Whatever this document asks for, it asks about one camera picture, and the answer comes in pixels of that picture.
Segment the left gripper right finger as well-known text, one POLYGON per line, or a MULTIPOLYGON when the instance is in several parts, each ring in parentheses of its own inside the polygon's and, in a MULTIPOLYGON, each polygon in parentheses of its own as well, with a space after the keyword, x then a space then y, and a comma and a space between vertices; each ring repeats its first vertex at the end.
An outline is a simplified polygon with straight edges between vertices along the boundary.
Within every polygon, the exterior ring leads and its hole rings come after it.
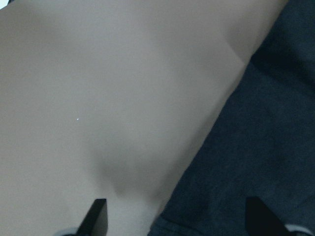
POLYGON ((246 198, 246 231, 250 236, 289 236, 290 231, 259 197, 246 198))

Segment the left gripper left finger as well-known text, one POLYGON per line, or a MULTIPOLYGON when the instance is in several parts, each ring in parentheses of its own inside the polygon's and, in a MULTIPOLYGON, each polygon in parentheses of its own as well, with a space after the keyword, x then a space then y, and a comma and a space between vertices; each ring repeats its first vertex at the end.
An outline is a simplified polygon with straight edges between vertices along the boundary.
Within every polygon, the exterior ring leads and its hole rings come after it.
POLYGON ((105 236, 108 231, 107 200, 95 199, 79 226, 77 236, 105 236))

